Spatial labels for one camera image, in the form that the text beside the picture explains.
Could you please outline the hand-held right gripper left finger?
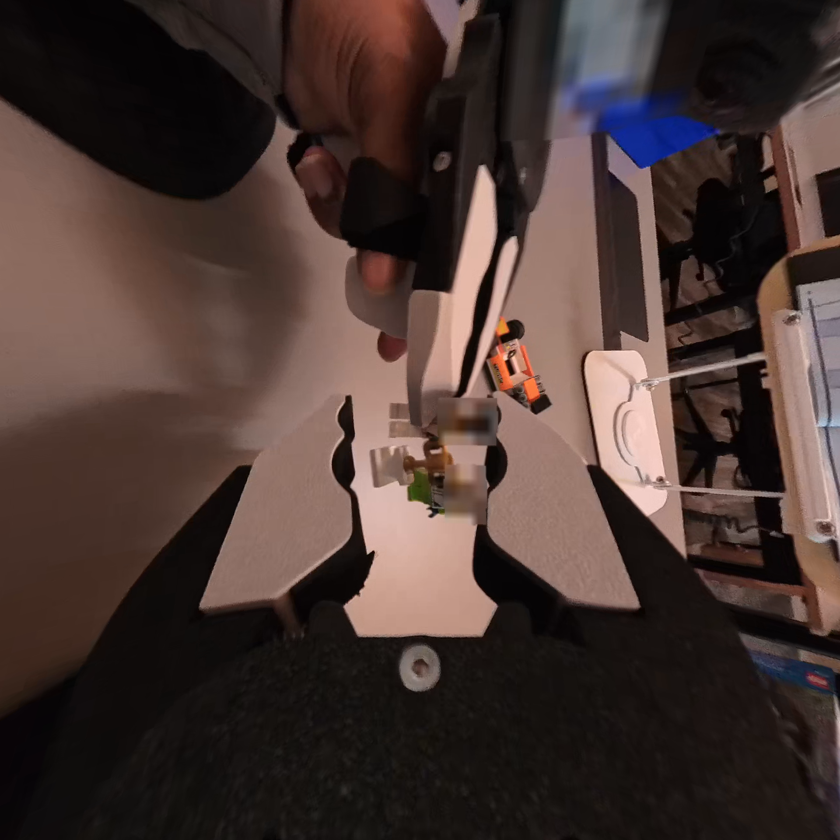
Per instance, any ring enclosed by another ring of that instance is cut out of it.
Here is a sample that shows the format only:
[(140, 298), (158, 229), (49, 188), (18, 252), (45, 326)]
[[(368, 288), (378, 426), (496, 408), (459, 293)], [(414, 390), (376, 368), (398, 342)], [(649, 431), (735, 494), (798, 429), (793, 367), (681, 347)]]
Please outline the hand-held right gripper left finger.
[(353, 402), (332, 395), (264, 449), (224, 537), (200, 608), (230, 613), (277, 608), (308, 615), (320, 602), (347, 604), (368, 579), (354, 480)]

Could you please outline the blue plastic bin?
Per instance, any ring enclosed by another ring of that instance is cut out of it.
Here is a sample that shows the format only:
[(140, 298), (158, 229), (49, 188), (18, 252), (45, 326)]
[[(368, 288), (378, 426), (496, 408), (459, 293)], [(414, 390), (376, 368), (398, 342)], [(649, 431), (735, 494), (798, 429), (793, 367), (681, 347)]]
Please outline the blue plastic bin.
[(647, 169), (704, 140), (719, 130), (691, 118), (682, 91), (625, 99), (605, 108), (595, 131), (607, 134), (640, 169)]

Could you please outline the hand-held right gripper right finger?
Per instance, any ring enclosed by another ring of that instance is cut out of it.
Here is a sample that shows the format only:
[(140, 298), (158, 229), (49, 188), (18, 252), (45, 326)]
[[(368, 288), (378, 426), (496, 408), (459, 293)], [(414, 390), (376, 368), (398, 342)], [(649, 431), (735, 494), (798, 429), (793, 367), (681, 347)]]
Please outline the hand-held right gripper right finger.
[(488, 448), (473, 573), (496, 604), (635, 613), (640, 601), (585, 461), (537, 417), (502, 417)]

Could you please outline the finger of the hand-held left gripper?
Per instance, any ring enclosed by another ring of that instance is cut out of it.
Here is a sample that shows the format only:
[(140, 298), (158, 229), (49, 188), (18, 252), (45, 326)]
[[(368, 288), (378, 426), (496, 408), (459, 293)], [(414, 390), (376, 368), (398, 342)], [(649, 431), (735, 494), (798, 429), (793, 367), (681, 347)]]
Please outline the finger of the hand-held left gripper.
[(416, 288), (409, 298), (406, 394), (415, 427), (433, 423), (439, 398), (462, 396), (473, 385), (487, 323), (487, 315), (477, 314), (476, 305), (497, 237), (497, 187), (489, 166), (481, 164), (449, 289)]
[(489, 217), (471, 217), (454, 283), (454, 395), (472, 388), (490, 349), (519, 258), (516, 236), (501, 237)]

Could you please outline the white booklet stand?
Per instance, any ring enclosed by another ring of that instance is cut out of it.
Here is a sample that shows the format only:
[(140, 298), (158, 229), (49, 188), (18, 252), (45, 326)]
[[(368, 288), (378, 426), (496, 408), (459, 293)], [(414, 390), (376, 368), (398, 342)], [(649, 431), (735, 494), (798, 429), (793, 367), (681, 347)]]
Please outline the white booklet stand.
[[(823, 591), (838, 603), (838, 428), (816, 424), (797, 288), (838, 278), (838, 237), (799, 248), (765, 277), (758, 297), (760, 351), (727, 361), (648, 376), (636, 351), (592, 351), (584, 358), (584, 384), (598, 462), (645, 514), (667, 495), (703, 495), (777, 502), (781, 525), (768, 535), (792, 540), (802, 584), (747, 579), (742, 585), (800, 596), (810, 609)], [(692, 375), (762, 366), (768, 375), (782, 490), (682, 485), (666, 478), (653, 390)]]

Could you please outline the black office chair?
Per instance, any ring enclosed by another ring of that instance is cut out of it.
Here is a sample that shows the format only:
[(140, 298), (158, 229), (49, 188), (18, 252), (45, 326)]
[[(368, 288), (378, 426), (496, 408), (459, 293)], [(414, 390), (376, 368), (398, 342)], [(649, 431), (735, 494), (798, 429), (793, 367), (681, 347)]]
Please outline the black office chair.
[(742, 268), (742, 236), (749, 230), (739, 194), (718, 178), (708, 178), (697, 189), (691, 215), (689, 246), (697, 262), (696, 279), (704, 281), (706, 268), (719, 281), (727, 271)]

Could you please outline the orange lego race car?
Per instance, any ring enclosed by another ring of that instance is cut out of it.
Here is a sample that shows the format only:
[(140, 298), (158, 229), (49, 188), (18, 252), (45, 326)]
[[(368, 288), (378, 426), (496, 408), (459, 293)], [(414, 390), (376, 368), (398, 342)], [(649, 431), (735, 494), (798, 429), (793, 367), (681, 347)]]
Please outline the orange lego race car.
[(492, 387), (508, 395), (530, 413), (539, 415), (551, 408), (541, 377), (534, 371), (522, 342), (524, 326), (516, 319), (500, 318), (486, 360)]

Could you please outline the person's left hand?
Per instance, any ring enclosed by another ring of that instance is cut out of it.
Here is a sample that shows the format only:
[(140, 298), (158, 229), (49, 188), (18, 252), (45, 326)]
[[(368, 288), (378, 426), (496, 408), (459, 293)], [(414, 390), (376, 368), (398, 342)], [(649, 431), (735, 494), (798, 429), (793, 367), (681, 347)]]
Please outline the person's left hand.
[(447, 49), (425, 2), (287, 2), (283, 26), (283, 93), (300, 130), (350, 139), (415, 182)]

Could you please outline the green lego minifigure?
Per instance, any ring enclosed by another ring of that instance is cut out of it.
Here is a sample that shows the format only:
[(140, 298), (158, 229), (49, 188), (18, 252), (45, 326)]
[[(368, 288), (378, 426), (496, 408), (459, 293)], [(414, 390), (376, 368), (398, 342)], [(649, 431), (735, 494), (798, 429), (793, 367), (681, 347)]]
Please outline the green lego minifigure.
[(407, 499), (422, 504), (430, 518), (445, 515), (445, 476), (429, 474), (423, 469), (414, 472), (407, 488)]

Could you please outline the lego instruction booklet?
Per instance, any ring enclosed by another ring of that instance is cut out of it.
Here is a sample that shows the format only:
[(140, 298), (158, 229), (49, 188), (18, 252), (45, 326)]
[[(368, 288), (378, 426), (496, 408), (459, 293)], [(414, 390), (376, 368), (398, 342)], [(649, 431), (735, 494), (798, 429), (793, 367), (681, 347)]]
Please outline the lego instruction booklet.
[(839, 278), (797, 288), (816, 424), (839, 428)]

